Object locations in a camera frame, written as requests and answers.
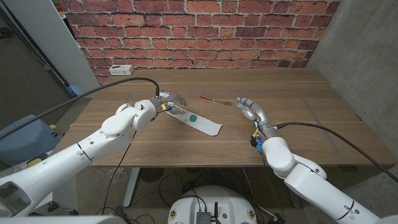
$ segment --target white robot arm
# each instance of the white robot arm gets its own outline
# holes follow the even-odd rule
[[[312,203],[337,223],[376,223],[380,220],[367,208],[344,194],[326,180],[326,172],[316,163],[292,154],[287,143],[271,125],[264,110],[257,103],[238,98],[236,106],[243,115],[255,122],[265,135],[262,151],[274,174],[284,179],[290,190]]]

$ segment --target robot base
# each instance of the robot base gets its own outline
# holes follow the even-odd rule
[[[252,205],[240,194],[226,187],[207,185],[193,189],[198,197],[202,198],[207,207],[207,212],[212,216],[212,222],[215,222],[215,203],[218,203],[218,216],[216,217],[221,224],[256,224],[256,214]],[[168,224],[210,224],[208,221],[197,223],[197,213],[199,204],[204,217],[205,205],[195,197],[194,191],[190,190],[181,196],[181,199],[174,202],[170,209]]]

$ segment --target black cable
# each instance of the black cable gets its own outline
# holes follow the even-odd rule
[[[396,181],[398,183],[398,178],[396,176],[394,176],[394,174],[391,174],[387,169],[383,168],[383,166],[381,166],[378,162],[376,162],[371,156],[369,156],[368,154],[366,154],[364,151],[362,151],[360,148],[358,148],[357,146],[355,146],[353,143],[351,143],[349,140],[345,139],[343,136],[337,134],[336,132],[325,128],[323,126],[317,125],[317,124],[310,124],[310,123],[302,123],[302,122],[287,122],[287,123],[282,123],[276,126],[276,129],[281,129],[283,127],[286,127],[288,125],[291,124],[295,124],[295,125],[303,125],[303,126],[309,126],[309,127],[314,127],[314,128],[319,128],[322,130],[325,130],[329,133],[334,134],[336,137],[340,138],[341,140],[343,140],[345,143],[349,144],[352,148],[354,148],[355,150],[357,150],[359,153],[361,153],[364,157],[366,157],[367,159],[369,159],[374,165],[376,165],[378,168],[380,168],[380,170],[382,170],[384,173],[386,173],[389,177],[391,177],[394,181]]]
[[[76,97],[74,97],[74,98],[72,98],[72,99],[70,99],[70,100],[68,100],[68,101],[66,101],[66,102],[64,102],[64,103],[61,103],[60,105],[58,105],[58,106],[56,106],[56,107],[54,107],[54,108],[52,108],[52,109],[49,109],[48,111],[46,111],[46,112],[44,112],[44,113],[42,113],[42,114],[40,114],[40,115],[38,115],[38,116],[36,116],[36,117],[34,117],[34,118],[28,120],[28,121],[26,121],[26,122],[23,122],[23,123],[20,124],[18,127],[15,127],[14,129],[12,129],[12,130],[10,130],[10,131],[8,131],[8,132],[6,132],[6,133],[0,135],[0,140],[4,139],[5,137],[7,137],[7,136],[9,136],[10,134],[12,134],[12,133],[14,133],[14,132],[20,130],[21,128],[27,126],[28,124],[33,123],[34,121],[37,121],[38,119],[44,117],[45,115],[48,115],[49,113],[51,113],[51,112],[53,112],[53,111],[55,111],[55,110],[57,110],[57,109],[59,109],[59,108],[65,106],[65,105],[67,105],[67,104],[69,104],[69,103],[73,103],[74,101],[79,100],[80,98],[83,98],[83,97],[85,97],[85,96],[88,96],[88,95],[90,95],[90,94],[92,94],[92,93],[95,93],[95,92],[97,92],[97,91],[103,90],[103,89],[105,89],[105,88],[108,88],[108,87],[111,87],[111,86],[114,86],[114,85],[117,85],[117,84],[120,84],[120,83],[132,81],[132,80],[144,80],[144,81],[148,81],[148,82],[151,82],[151,83],[155,84],[155,86],[156,86],[155,96],[159,96],[159,91],[160,91],[160,90],[159,90],[159,85],[158,85],[155,81],[153,81],[153,80],[151,80],[151,79],[149,79],[149,78],[133,77],[133,78],[127,78],[127,79],[124,79],[124,80],[119,80],[119,81],[112,82],[112,83],[107,84],[107,85],[100,86],[100,87],[95,88],[95,89],[93,89],[93,90],[87,91],[87,92],[83,93],[83,94],[80,95],[80,96],[76,96]]]
[[[134,135],[132,136],[132,140],[134,140],[134,137],[136,136],[136,134],[137,134],[137,131],[134,132]],[[111,188],[111,184],[112,184],[113,177],[114,177],[114,175],[116,174],[116,171],[118,171],[118,168],[120,167],[120,164],[122,163],[122,161],[123,161],[123,159],[124,159],[124,156],[126,156],[126,154],[127,154],[128,150],[129,150],[130,146],[131,146],[131,143],[130,143],[130,145],[127,147],[126,152],[124,152],[124,155],[123,155],[122,159],[120,160],[118,166],[117,166],[116,169],[114,170],[113,175],[112,175],[112,177],[111,177],[111,181],[109,181],[108,191],[106,192],[104,207],[103,207],[103,210],[102,210],[102,215],[104,215],[104,212],[105,212],[106,201],[108,200],[109,190],[110,190],[110,188]]]
[[[205,202],[201,197],[194,196],[194,195],[189,195],[189,196],[180,197],[179,200],[180,200],[180,199],[183,199],[183,198],[189,198],[189,197],[199,198],[199,199],[205,204],[205,212],[207,212],[207,205],[206,205],[206,202]]]
[[[193,193],[195,194],[195,196],[197,197],[197,200],[198,200],[198,205],[199,205],[199,212],[201,212],[201,208],[200,208],[200,203],[199,203],[199,198],[198,198],[198,195],[197,195],[197,193],[195,192],[195,190],[194,190],[194,189],[192,189],[192,191],[193,191]]]

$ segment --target white power strip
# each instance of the white power strip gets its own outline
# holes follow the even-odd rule
[[[112,65],[109,71],[111,75],[131,75],[134,68],[132,65]]]

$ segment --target table surface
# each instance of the table surface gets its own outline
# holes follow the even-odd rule
[[[273,125],[289,121],[326,126],[360,147],[384,166],[394,156],[356,116],[328,82],[314,69],[214,69],[136,70],[134,77],[155,80],[161,90],[177,91],[185,107],[222,124],[217,136],[209,136],[161,113],[136,134],[122,166],[130,167],[241,167],[261,166],[257,149],[250,145],[253,123],[235,106],[225,106],[199,97],[200,93],[223,101],[237,96],[259,103]],[[109,77],[107,83],[126,77]],[[125,102],[148,99],[155,86],[144,81],[126,82],[96,93],[54,152],[84,139],[101,127]],[[366,166],[371,162],[343,141],[321,129],[287,126],[278,133],[290,150],[317,164]],[[97,166],[116,166],[125,150],[98,159]]]

